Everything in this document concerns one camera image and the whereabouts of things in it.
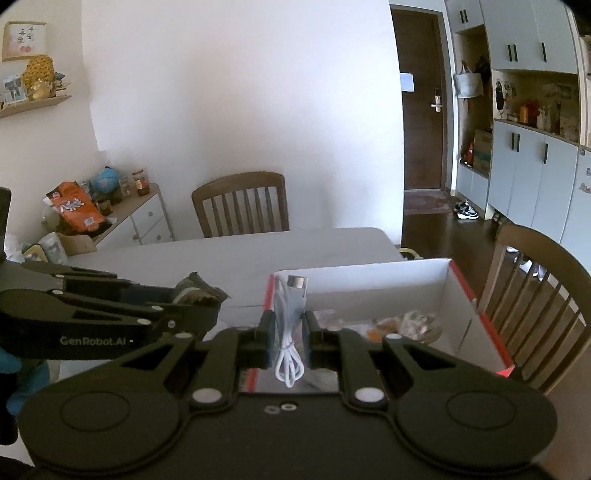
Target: white wall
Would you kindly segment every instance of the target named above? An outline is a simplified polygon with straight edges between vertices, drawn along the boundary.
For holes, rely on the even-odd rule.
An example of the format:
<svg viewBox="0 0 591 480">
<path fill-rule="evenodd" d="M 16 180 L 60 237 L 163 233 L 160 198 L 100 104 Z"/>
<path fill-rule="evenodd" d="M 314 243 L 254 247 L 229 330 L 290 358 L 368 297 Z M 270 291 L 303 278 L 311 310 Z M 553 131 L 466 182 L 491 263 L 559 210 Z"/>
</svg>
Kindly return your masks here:
<svg viewBox="0 0 591 480">
<path fill-rule="evenodd" d="M 459 153 L 459 113 L 458 103 L 455 95 L 453 75 L 456 72 L 456 59 L 453 51 L 452 30 L 449 25 L 447 8 L 444 0 L 389 0 L 391 5 L 401 7 L 420 8 L 441 12 L 439 27 L 445 34 L 445 43 L 443 45 L 445 75 L 447 77 L 447 187 L 455 190 L 457 179 L 457 161 Z"/>
<path fill-rule="evenodd" d="M 0 185 L 12 190 L 8 232 L 38 240 L 42 197 L 64 180 L 80 180 L 97 170 L 88 83 L 82 61 L 80 0 L 19 0 L 0 16 L 47 22 L 48 54 L 58 72 L 72 82 L 73 97 L 61 105 L 0 119 Z M 22 73 L 26 60 L 0 63 L 0 79 Z"/>
<path fill-rule="evenodd" d="M 404 134 L 387 0 L 85 0 L 96 139 L 147 167 L 178 239 L 191 192 L 283 173 L 292 228 L 376 226 L 400 242 Z"/>
</svg>

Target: white table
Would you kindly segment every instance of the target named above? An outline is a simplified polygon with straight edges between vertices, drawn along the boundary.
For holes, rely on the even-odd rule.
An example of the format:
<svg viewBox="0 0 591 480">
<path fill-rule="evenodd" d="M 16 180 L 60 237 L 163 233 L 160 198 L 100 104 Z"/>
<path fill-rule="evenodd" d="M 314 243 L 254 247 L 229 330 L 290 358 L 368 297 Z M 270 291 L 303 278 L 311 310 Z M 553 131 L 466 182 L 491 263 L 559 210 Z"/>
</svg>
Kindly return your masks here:
<svg viewBox="0 0 591 480">
<path fill-rule="evenodd" d="M 197 271 L 204 281 L 230 295 L 220 311 L 220 320 L 231 325 L 255 325 L 260 318 L 269 275 L 276 271 L 400 260 L 402 256 L 381 230 L 350 228 L 258 233 L 121 248 L 71 257 L 70 264 L 110 271 L 119 278 L 157 287 L 174 287 Z"/>
</svg>

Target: photo frame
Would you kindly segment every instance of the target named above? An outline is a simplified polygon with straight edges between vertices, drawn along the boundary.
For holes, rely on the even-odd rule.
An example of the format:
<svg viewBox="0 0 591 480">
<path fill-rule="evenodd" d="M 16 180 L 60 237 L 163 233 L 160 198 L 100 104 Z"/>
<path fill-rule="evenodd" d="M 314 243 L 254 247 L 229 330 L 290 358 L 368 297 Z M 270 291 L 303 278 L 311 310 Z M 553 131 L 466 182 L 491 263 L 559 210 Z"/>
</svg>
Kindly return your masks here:
<svg viewBox="0 0 591 480">
<path fill-rule="evenodd" d="M 46 54 L 46 22 L 12 21 L 4 25 L 2 61 L 26 60 Z"/>
</svg>

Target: white drawer unit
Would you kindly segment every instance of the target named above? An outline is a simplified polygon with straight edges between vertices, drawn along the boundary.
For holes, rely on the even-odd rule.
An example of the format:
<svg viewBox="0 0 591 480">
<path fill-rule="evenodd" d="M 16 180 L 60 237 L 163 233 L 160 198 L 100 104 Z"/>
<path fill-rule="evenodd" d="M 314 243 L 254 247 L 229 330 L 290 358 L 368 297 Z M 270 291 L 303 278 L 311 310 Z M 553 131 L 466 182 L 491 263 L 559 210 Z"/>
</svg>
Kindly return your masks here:
<svg viewBox="0 0 591 480">
<path fill-rule="evenodd" d="M 107 250 L 124 247 L 137 247 L 139 243 L 138 232 L 135 231 L 131 218 L 126 218 L 115 229 L 96 244 L 97 250 Z"/>
<path fill-rule="evenodd" d="M 164 217 L 162 217 L 156 225 L 154 225 L 150 231 L 141 238 L 142 245 L 164 244 L 172 241 L 173 238 L 170 235 L 168 223 Z"/>
<path fill-rule="evenodd" d="M 160 203 L 160 197 L 158 195 L 150 198 L 150 200 L 131 214 L 135 229 L 138 231 L 140 238 L 148 233 L 162 217 L 164 217 L 164 210 L 162 209 L 162 203 Z"/>
<path fill-rule="evenodd" d="M 113 207 L 111 216 L 118 218 L 119 224 L 95 242 L 98 250 L 174 241 L 160 200 L 160 190 L 156 184 L 150 186 L 154 189 L 150 196 L 130 197 Z"/>
</svg>

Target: white usb cable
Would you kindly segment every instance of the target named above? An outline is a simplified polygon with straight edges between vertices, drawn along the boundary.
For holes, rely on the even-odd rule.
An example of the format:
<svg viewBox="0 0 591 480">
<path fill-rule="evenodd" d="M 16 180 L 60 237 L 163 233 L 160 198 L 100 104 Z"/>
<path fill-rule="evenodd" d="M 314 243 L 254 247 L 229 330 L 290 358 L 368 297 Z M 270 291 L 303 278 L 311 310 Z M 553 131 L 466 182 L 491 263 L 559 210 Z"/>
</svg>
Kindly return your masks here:
<svg viewBox="0 0 591 480">
<path fill-rule="evenodd" d="M 306 308 L 306 287 L 306 278 L 290 275 L 286 282 L 280 275 L 275 276 L 273 304 L 280 344 L 275 360 L 275 376 L 285 382 L 287 388 L 293 387 L 304 375 L 304 363 L 291 335 Z"/>
</svg>

